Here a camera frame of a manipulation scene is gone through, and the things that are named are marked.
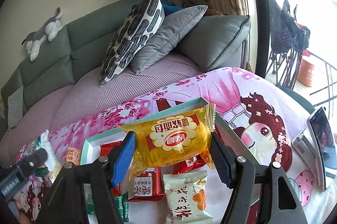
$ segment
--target phone screen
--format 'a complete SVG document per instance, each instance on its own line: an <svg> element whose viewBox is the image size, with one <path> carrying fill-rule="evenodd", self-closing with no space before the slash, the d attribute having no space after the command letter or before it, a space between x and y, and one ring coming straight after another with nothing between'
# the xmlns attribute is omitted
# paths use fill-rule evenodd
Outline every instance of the phone screen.
<svg viewBox="0 0 337 224"><path fill-rule="evenodd" d="M337 174L337 154L334 136L322 107L311 117L310 125L323 161L325 188L328 188Z"/></svg>

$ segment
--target smartphone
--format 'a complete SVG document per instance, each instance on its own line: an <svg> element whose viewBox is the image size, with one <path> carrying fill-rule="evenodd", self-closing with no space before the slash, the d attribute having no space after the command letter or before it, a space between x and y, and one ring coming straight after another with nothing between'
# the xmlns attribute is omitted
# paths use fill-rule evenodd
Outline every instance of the smartphone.
<svg viewBox="0 0 337 224"><path fill-rule="evenodd" d="M323 173L323 187L326 190L337 174L337 153L334 135L323 107L318 108L307 119L313 144L321 160L316 157L317 172Z"/></svg>

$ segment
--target white phone holder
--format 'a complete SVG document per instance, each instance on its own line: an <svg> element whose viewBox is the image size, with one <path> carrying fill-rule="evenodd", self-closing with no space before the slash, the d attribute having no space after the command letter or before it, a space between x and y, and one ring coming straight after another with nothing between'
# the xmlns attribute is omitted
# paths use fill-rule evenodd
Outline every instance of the white phone holder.
<svg viewBox="0 0 337 224"><path fill-rule="evenodd" d="M302 132L292 140L292 145L309 167L314 177L318 179L318 185L321 186L324 181L324 174L323 172L317 172L321 157L319 152L315 149L309 130L307 128L302 130Z"/></svg>

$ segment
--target black and white patterned pillow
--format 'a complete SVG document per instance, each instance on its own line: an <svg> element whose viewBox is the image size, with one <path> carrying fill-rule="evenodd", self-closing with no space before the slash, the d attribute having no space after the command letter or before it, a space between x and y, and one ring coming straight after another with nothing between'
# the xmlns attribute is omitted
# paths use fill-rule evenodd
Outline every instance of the black and white patterned pillow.
<svg viewBox="0 0 337 224"><path fill-rule="evenodd" d="M143 0L123 21L104 57L99 85L121 73L164 20L160 0Z"/></svg>

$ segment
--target yellow snack package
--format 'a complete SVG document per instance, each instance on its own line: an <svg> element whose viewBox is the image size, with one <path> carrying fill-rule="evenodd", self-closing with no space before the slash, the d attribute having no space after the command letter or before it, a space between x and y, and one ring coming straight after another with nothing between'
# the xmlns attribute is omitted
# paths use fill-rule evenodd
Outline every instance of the yellow snack package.
<svg viewBox="0 0 337 224"><path fill-rule="evenodd" d="M214 123L215 104L209 103L170 117L120 126L125 132L134 131L136 136L129 179L147 168L173 165L198 154L214 169L209 153Z"/></svg>

